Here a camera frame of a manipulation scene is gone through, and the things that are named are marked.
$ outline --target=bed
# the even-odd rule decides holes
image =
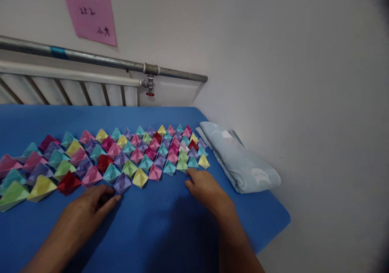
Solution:
[[[0,106],[0,156],[19,156],[30,142],[46,134],[62,139],[69,131],[79,139],[86,129],[111,134],[118,127],[135,131],[163,124],[187,123],[195,130],[207,118],[191,107]],[[290,222],[270,191],[238,194],[210,150],[210,172],[234,202],[255,252],[261,251]],[[217,272],[218,231],[213,217],[185,188],[186,175],[162,175],[141,190],[124,193],[115,210],[67,267],[68,272]],[[85,191],[58,191],[39,203],[24,201],[0,213],[2,272],[19,271],[36,253],[63,209]]]

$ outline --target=white wall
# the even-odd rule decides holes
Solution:
[[[112,0],[115,48],[77,38],[64,0],[0,0],[0,34],[207,74],[196,99],[198,84],[161,79],[156,102],[141,104],[193,104],[280,173],[274,193],[292,222],[259,254],[266,271],[367,272],[389,237],[377,3]]]

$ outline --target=metal pipe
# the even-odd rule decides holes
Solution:
[[[169,68],[162,68],[153,64],[132,62],[129,60],[121,60],[108,56],[96,55],[92,53],[82,52],[78,50],[65,49],[57,46],[36,43],[16,38],[10,38],[0,35],[0,49],[24,52],[35,55],[54,57],[64,60],[72,60],[89,64],[97,64],[112,68],[121,68],[124,70],[133,70],[148,75],[162,75],[166,77],[175,77],[179,79],[187,79],[190,81],[198,81],[205,83],[208,77],[194,73],[187,73]]]
[[[140,79],[117,77],[111,75],[100,75],[95,73],[52,68],[48,66],[37,66],[34,64],[23,64],[19,62],[8,62],[0,60],[0,73],[11,73],[16,75],[29,75],[33,77],[46,77],[57,79],[68,79],[72,81],[87,81],[92,83],[108,83],[112,85],[126,85],[140,87]]]

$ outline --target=light blue blanket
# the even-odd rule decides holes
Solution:
[[[261,192],[281,184],[280,176],[272,166],[246,150],[223,127],[201,122],[196,131],[214,152],[236,192]]]

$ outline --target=pink paper note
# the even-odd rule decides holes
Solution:
[[[111,0],[66,0],[78,37],[116,46]]]

